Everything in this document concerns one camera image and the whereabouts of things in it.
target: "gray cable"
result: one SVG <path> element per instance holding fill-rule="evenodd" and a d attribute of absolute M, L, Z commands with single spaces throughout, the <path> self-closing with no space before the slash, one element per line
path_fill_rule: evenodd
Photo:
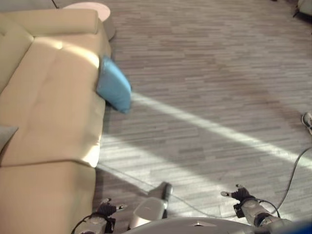
<path fill-rule="evenodd" d="M 290 177 L 290 179 L 289 179 L 289 181 L 288 181 L 288 185 L 287 185 L 287 187 L 286 187 L 286 191 L 285 191 L 285 193 L 284 193 L 284 195 L 283 195 L 283 198 L 281 199 L 281 201 L 279 202 L 278 206 L 276 207 L 276 210 L 273 211 L 273 214 L 274 214 L 277 210 L 279 210 L 279 208 L 283 205 L 283 203 L 284 203 L 284 201 L 285 201 L 285 198 L 287 197 L 287 194 L 288 194 L 289 189 L 290 189 L 290 187 L 291 187 L 292 180 L 293 180 L 293 175 L 294 175 L 294 172 L 295 172 L 295 170 L 296 170 L 297 164 L 298 164 L 300 158 L 304 155 L 304 153 L 305 153 L 306 151 L 310 150 L 310 149 L 312 149 L 312 147 L 309 147 L 309 148 L 306 148 L 305 150 L 303 150 L 303 151 L 299 154 L 299 156 L 298 156 L 298 158 L 296 159 L 296 161 L 294 162 L 293 169 L 292 169 L 292 173 L 291 173 L 291 177 Z"/>
<path fill-rule="evenodd" d="M 56 3 L 54 2 L 54 0 L 51 0 L 53 5 L 55 6 L 56 9 L 59 9 L 59 7 L 56 5 Z"/>
<path fill-rule="evenodd" d="M 251 200 L 255 200 L 255 201 L 258 201 L 259 203 L 261 203 L 261 202 L 266 202 L 266 203 L 269 203 L 271 206 L 273 206 L 274 207 L 274 209 L 275 209 L 275 211 L 277 212 L 277 217 L 281 217 L 281 215 L 279 214 L 279 212 L 278 212 L 278 209 L 276 208 L 276 206 L 273 204 L 273 203 L 271 203 L 270 201 L 267 201 L 267 200 L 264 200 L 264 199 L 259 199 L 259 198 L 251 198 Z"/>

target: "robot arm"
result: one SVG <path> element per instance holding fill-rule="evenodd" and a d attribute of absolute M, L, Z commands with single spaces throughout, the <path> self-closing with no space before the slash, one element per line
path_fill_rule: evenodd
<path fill-rule="evenodd" d="M 114 206 L 110 204 L 110 201 L 110 198 L 102 201 L 97 211 L 78 222 L 71 234 L 113 233 L 116 220 L 110 216 L 127 206 L 124 204 Z"/>
<path fill-rule="evenodd" d="M 221 192 L 222 196 L 232 197 L 240 203 L 234 205 L 234 210 L 238 218 L 246 217 L 249 224 L 255 227 L 260 227 L 259 233 L 272 233 L 281 227 L 287 226 L 292 222 L 287 219 L 281 219 L 274 216 L 263 206 L 260 205 L 261 199 L 257 199 L 250 195 L 248 190 L 237 184 L 237 192 Z"/>

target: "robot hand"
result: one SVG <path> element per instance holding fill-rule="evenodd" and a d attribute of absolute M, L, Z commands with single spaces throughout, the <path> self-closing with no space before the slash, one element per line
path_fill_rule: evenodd
<path fill-rule="evenodd" d="M 111 199 L 105 199 L 101 202 L 97 211 L 83 218 L 72 230 L 72 234 L 103 234 L 113 233 L 115 219 L 110 216 L 117 211 L 125 209 L 127 206 L 112 205 Z"/>
<path fill-rule="evenodd" d="M 248 190 L 240 184 L 236 184 L 236 187 L 238 187 L 238 191 L 233 193 L 223 191 L 221 192 L 221 195 L 226 197 L 232 197 L 236 200 L 239 200 L 240 202 L 243 202 L 245 199 L 255 198 L 254 196 L 251 196 Z"/>

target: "gray laminate floor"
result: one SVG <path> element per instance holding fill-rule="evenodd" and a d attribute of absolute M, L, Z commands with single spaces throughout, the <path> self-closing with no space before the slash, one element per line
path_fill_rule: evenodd
<path fill-rule="evenodd" d="M 112 10 L 115 60 L 134 92 L 130 114 L 106 112 L 97 172 L 95 206 L 108 196 L 129 205 L 117 233 L 142 190 L 163 180 L 174 186 L 170 217 L 233 215 L 235 202 L 219 193 L 237 183 L 277 204 L 311 146 L 300 123 L 312 109 L 311 24 L 292 18 L 294 1 L 100 2 Z M 283 217 L 312 218 L 311 179 L 310 151 Z"/>

